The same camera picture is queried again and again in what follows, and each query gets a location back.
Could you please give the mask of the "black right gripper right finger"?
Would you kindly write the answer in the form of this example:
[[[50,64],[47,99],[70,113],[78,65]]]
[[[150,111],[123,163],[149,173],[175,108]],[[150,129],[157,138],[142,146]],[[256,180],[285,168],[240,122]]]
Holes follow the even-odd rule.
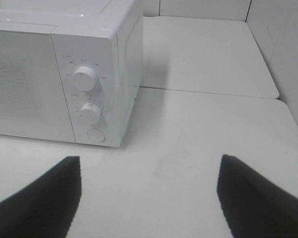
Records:
[[[217,195],[235,238],[298,238],[298,198],[237,157],[223,155]]]

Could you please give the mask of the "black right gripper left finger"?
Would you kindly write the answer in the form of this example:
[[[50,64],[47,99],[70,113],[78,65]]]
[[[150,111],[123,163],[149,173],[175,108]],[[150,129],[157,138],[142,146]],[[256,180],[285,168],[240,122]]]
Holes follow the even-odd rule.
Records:
[[[0,202],[0,238],[65,238],[80,198],[80,157],[68,156]]]

